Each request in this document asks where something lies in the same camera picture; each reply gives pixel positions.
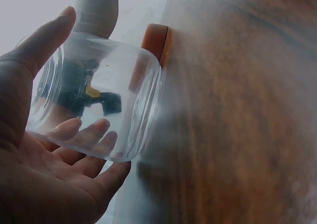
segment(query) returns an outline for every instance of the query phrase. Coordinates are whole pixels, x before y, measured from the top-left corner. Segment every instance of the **white tube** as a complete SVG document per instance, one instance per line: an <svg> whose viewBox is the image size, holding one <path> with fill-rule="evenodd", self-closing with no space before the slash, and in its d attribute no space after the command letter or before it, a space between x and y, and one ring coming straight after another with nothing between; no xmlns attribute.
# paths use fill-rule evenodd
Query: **white tube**
<svg viewBox="0 0 317 224"><path fill-rule="evenodd" d="M118 18L118 0L75 0L77 19L74 32L109 38Z"/></svg>

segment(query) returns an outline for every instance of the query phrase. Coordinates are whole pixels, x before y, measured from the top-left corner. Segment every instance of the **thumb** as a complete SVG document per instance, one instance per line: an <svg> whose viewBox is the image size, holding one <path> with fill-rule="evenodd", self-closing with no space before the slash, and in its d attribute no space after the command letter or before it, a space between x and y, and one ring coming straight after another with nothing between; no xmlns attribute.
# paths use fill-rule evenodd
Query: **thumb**
<svg viewBox="0 0 317 224"><path fill-rule="evenodd" d="M30 111L32 80L67 39L75 19L74 8L66 8L58 18L0 57L0 149L4 143L20 143Z"/></svg>
<svg viewBox="0 0 317 224"><path fill-rule="evenodd" d="M18 62L27 67L34 78L43 64L67 39L75 19L75 9L67 7L55 20L43 25L21 45L1 56L0 62Z"/></svg>

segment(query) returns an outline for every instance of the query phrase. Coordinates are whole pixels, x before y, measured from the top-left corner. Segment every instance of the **clear plastic container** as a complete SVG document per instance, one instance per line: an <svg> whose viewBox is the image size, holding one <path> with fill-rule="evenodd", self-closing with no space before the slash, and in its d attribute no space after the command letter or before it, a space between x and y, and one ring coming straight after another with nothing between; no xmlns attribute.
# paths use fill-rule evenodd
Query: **clear plastic container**
<svg viewBox="0 0 317 224"><path fill-rule="evenodd" d="M27 130L87 155L129 161L145 143L160 83L149 51L72 32L34 80ZM67 133L79 123L74 117L82 125L71 137L52 132L67 121Z"/></svg>

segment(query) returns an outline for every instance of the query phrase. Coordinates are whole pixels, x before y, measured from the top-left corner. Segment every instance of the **wood grain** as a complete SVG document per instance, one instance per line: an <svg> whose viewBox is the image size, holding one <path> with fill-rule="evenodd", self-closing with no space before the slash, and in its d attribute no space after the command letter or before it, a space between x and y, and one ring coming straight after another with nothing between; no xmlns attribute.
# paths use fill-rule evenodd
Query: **wood grain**
<svg viewBox="0 0 317 224"><path fill-rule="evenodd" d="M114 223L314 223L317 0L169 0L162 95Z"/></svg>

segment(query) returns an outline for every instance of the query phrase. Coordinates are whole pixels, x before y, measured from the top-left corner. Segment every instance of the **hand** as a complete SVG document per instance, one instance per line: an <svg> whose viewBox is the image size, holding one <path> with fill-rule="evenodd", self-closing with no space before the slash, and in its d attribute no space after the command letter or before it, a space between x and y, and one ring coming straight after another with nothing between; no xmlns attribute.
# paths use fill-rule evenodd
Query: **hand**
<svg viewBox="0 0 317 224"><path fill-rule="evenodd" d="M74 9L68 7L0 57L0 223L94 223L129 173L130 163L124 163L99 174L104 160L83 157L25 131L32 81L66 40L75 18ZM82 137L97 139L109 127L106 120L99 120L78 132L80 124L71 119L50 135L80 142L82 132L91 134ZM100 143L111 147L115 139L116 134L109 133Z"/></svg>

